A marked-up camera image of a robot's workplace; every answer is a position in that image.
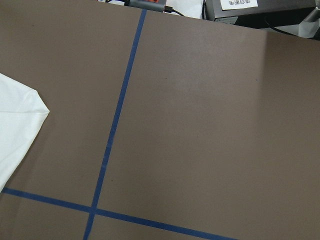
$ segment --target blue tape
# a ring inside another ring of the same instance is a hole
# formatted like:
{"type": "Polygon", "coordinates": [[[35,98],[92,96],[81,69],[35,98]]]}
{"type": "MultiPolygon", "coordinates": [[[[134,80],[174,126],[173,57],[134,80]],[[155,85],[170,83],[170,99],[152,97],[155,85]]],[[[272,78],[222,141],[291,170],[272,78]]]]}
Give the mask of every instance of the blue tape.
{"type": "Polygon", "coordinates": [[[179,233],[179,234],[194,236],[194,237],[198,237],[198,238],[202,238],[202,239],[235,240],[234,238],[219,236],[219,235],[215,235],[215,234],[211,234],[211,233],[207,233],[207,232],[203,232],[203,231],[192,230],[189,228],[174,226],[174,225],[170,225],[170,224],[166,224],[166,223],[162,223],[162,222],[147,220],[147,219],[143,219],[143,218],[139,218],[139,217],[135,217],[135,216],[129,216],[129,215],[120,214],[120,213],[102,210],[102,209],[97,209],[95,211],[95,214],[100,215],[100,216],[104,216],[104,217],[108,217],[108,218],[112,218],[112,219],[118,219],[118,220],[130,222],[130,223],[134,223],[134,224],[139,224],[139,225],[144,225],[144,226],[148,226],[148,227],[152,227],[152,228],[167,230],[167,231],[175,232],[175,233],[179,233]]]}
{"type": "Polygon", "coordinates": [[[78,210],[81,212],[90,213],[91,211],[91,207],[89,206],[76,204],[69,201],[62,201],[62,200],[54,199],[47,196],[41,196],[41,195],[29,193],[29,192],[14,190],[7,187],[4,187],[2,192],[5,194],[10,194],[10,195],[14,195],[14,196],[25,198],[25,199],[31,199],[38,202],[43,202],[43,203],[52,204],[52,205],[56,205],[56,206],[60,206],[68,209],[78,210]]]}
{"type": "Polygon", "coordinates": [[[140,39],[140,36],[141,36],[141,32],[142,32],[142,28],[143,28],[144,21],[145,21],[145,18],[146,18],[146,14],[147,14],[147,11],[145,9],[143,9],[141,11],[141,15],[140,15],[140,19],[139,19],[139,22],[138,22],[138,26],[136,28],[136,33],[135,33],[135,36],[134,36],[134,40],[133,40],[133,44],[132,44],[132,48],[131,48],[128,64],[126,66],[126,71],[125,71],[125,75],[124,75],[124,79],[123,79],[123,83],[122,83],[122,87],[121,87],[121,91],[120,91],[120,96],[119,96],[118,103],[117,103],[117,106],[116,106],[116,109],[115,109],[115,114],[114,114],[113,122],[112,122],[112,125],[111,125],[111,130],[110,130],[108,142],[106,144],[106,148],[105,148],[105,152],[104,152],[104,156],[103,156],[103,160],[102,160],[102,164],[101,164],[101,168],[100,168],[100,173],[99,173],[99,176],[98,176],[98,180],[97,180],[95,191],[94,191],[94,195],[93,195],[93,200],[92,200],[92,204],[91,204],[92,212],[89,214],[88,221],[86,223],[83,240],[87,240],[89,238],[89,235],[90,235],[90,232],[91,232],[91,229],[92,229],[92,225],[94,223],[95,210],[97,209],[97,206],[98,206],[98,201],[99,201],[101,189],[102,189],[102,185],[103,185],[103,182],[104,182],[104,179],[105,179],[107,165],[108,165],[108,161],[109,161],[112,145],[113,145],[113,142],[114,142],[114,137],[115,137],[115,134],[116,134],[116,130],[117,130],[117,127],[118,127],[122,106],[124,104],[126,91],[127,91],[127,87],[128,87],[131,71],[132,71],[132,68],[133,68],[133,65],[134,65],[136,52],[137,52],[137,48],[138,48],[138,44],[139,44],[139,39],[140,39]]]}

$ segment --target blue line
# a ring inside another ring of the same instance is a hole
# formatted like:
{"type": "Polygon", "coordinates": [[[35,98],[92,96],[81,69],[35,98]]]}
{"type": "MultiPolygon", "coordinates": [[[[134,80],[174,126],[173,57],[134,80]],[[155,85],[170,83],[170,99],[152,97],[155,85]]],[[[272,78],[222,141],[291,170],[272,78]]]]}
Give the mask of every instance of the blue line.
{"type": "Polygon", "coordinates": [[[62,201],[62,200],[41,196],[41,195],[29,193],[29,192],[14,190],[7,187],[4,187],[2,192],[5,194],[10,194],[10,195],[14,195],[14,196],[25,198],[25,199],[31,199],[31,200],[35,200],[35,201],[39,201],[47,204],[57,205],[57,206],[68,208],[68,209],[74,209],[81,212],[86,212],[86,213],[89,213],[91,209],[89,206],[80,205],[80,204],[76,204],[69,201],[62,201]]]}
{"type": "Polygon", "coordinates": [[[113,142],[114,142],[114,137],[115,137],[115,134],[116,134],[116,130],[117,130],[117,127],[118,127],[118,122],[119,122],[122,106],[124,104],[126,91],[127,91],[127,87],[128,87],[131,71],[132,71],[132,68],[133,68],[133,64],[134,64],[134,61],[135,61],[136,52],[137,52],[137,48],[138,48],[138,44],[139,44],[139,39],[140,39],[140,35],[141,35],[142,28],[143,28],[143,25],[144,25],[144,21],[145,21],[145,18],[146,18],[146,14],[147,14],[147,11],[145,9],[143,9],[141,11],[139,23],[138,23],[138,26],[137,26],[137,29],[136,29],[136,33],[135,33],[135,36],[134,36],[134,40],[133,40],[133,44],[132,44],[132,48],[131,48],[131,53],[130,53],[128,64],[127,64],[127,67],[126,67],[126,71],[125,71],[125,75],[124,75],[124,79],[123,79],[123,83],[122,83],[122,87],[121,87],[121,91],[120,91],[120,96],[119,96],[119,99],[118,99],[118,103],[117,103],[115,114],[114,114],[114,118],[113,118],[113,122],[112,122],[112,125],[111,125],[111,130],[110,130],[108,142],[106,144],[106,148],[105,148],[105,152],[104,152],[104,156],[103,156],[103,160],[102,160],[102,164],[101,164],[101,168],[100,168],[99,177],[98,177],[98,180],[97,180],[97,183],[96,183],[96,187],[95,187],[95,191],[94,191],[94,195],[93,195],[93,199],[92,199],[91,212],[89,214],[88,221],[86,223],[83,240],[87,240],[88,239],[88,237],[90,235],[90,232],[91,232],[91,229],[92,229],[92,225],[93,225],[94,219],[95,219],[95,211],[96,211],[97,206],[98,206],[98,201],[99,201],[101,189],[102,189],[102,185],[103,185],[104,178],[105,178],[105,175],[106,175],[107,165],[108,165],[108,161],[109,161],[112,145],[113,145],[113,142]]]}
{"type": "Polygon", "coordinates": [[[95,214],[100,215],[100,216],[104,216],[104,217],[108,217],[108,218],[112,218],[112,219],[118,219],[118,220],[130,222],[130,223],[134,223],[134,224],[144,225],[144,226],[148,226],[148,227],[152,227],[152,228],[167,230],[170,232],[176,232],[176,233],[185,234],[185,235],[194,236],[194,237],[203,238],[203,239],[235,240],[234,238],[219,236],[219,235],[215,235],[215,234],[211,234],[211,233],[207,233],[207,232],[203,232],[203,231],[192,230],[189,228],[174,226],[174,225],[170,225],[170,224],[166,224],[166,223],[162,223],[162,222],[147,220],[147,219],[143,219],[143,218],[139,218],[139,217],[135,217],[135,216],[129,216],[129,215],[125,215],[125,214],[120,214],[120,213],[107,211],[107,210],[103,210],[103,209],[97,209],[95,211],[95,214]]]}

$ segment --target brown table surface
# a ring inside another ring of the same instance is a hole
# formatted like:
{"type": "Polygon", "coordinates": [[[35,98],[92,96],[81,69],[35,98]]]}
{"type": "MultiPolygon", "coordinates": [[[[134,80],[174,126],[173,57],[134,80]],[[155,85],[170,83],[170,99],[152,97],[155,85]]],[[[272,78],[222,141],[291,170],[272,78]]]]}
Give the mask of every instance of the brown table surface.
{"type": "Polygon", "coordinates": [[[0,1],[50,110],[0,239],[320,239],[320,43],[94,0],[0,1]]]}

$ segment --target black box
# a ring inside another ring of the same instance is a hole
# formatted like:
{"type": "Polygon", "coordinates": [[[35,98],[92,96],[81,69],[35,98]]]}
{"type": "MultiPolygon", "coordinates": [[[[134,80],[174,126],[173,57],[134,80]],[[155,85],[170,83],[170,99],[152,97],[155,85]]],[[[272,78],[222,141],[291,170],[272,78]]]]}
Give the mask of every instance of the black box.
{"type": "Polygon", "coordinates": [[[258,7],[222,10],[220,0],[206,0],[210,21],[254,29],[299,24],[316,7],[315,0],[257,0],[258,7]]]}

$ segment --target sticker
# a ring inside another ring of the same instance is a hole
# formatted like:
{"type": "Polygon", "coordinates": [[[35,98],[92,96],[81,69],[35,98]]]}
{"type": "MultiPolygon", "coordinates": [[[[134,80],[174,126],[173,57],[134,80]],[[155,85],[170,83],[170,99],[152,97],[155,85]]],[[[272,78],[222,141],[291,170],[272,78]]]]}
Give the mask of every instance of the sticker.
{"type": "Polygon", "coordinates": [[[258,7],[257,0],[220,0],[222,10],[258,7]]]}
{"type": "Polygon", "coordinates": [[[238,20],[237,16],[231,16],[231,17],[217,18],[214,21],[217,22],[217,23],[224,23],[224,24],[234,25],[237,20],[238,20]]]}

